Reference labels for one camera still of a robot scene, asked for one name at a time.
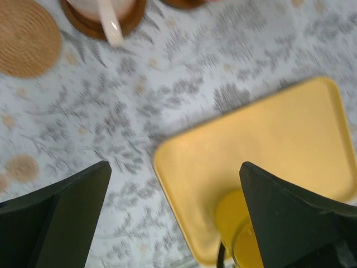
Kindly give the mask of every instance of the tablecloth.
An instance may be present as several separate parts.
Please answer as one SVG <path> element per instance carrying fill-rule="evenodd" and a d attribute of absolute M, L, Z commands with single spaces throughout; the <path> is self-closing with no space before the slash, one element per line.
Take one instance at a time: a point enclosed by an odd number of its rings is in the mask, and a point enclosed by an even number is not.
<path fill-rule="evenodd" d="M 38 1 L 63 48 L 41 77 L 0 76 L 0 201 L 108 160 L 112 178 L 86 268 L 192 259 L 152 168 L 171 135 L 327 75 L 357 144 L 354 0 L 226 0 L 192 11 L 148 0 L 122 49 L 77 32 L 57 1 Z"/>

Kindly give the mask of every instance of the plastic tray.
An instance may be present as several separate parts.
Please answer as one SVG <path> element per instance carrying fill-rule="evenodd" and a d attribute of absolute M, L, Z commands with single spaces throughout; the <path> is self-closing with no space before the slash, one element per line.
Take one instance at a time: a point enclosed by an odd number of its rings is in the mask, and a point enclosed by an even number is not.
<path fill-rule="evenodd" d="M 244 161 L 325 197 L 352 198 L 357 168 L 337 85 L 329 78 L 310 80 L 159 147 L 155 171 L 201 265 L 215 265 L 220 236 L 214 210 L 240 187 Z"/>

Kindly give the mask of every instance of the table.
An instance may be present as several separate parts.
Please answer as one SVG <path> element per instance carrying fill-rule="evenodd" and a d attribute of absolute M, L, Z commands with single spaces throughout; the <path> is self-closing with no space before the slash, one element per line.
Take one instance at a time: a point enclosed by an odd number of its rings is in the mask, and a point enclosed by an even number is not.
<path fill-rule="evenodd" d="M 168 136 L 327 75 L 357 145 L 356 1 L 227 0 L 181 12 L 149 0 L 116 50 L 75 31 L 57 1 L 39 2 L 64 44 L 49 73 L 0 76 L 0 201 L 108 160 L 112 179 L 86 268 L 192 260 L 151 165 Z M 20 181 L 9 180 L 11 167 Z"/>

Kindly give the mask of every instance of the mug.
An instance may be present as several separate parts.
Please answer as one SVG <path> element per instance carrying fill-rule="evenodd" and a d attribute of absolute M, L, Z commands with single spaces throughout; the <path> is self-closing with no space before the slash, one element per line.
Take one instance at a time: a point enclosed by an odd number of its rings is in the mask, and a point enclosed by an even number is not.
<path fill-rule="evenodd" d="M 85 18 L 100 22 L 112 47 L 124 45 L 119 20 L 134 8 L 136 0 L 67 0 Z"/>
<path fill-rule="evenodd" d="M 215 223 L 221 236 L 218 268 L 224 267 L 225 250 L 233 258 L 235 267 L 264 268 L 242 189 L 230 192 L 220 200 Z"/>

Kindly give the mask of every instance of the yellow cup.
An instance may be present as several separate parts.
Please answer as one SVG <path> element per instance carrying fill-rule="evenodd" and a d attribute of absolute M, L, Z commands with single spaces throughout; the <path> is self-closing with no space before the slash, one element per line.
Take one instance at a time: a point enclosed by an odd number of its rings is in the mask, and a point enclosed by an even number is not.
<path fill-rule="evenodd" d="M 215 211 L 222 244 L 238 268 L 264 268 L 241 189 L 224 196 Z"/>

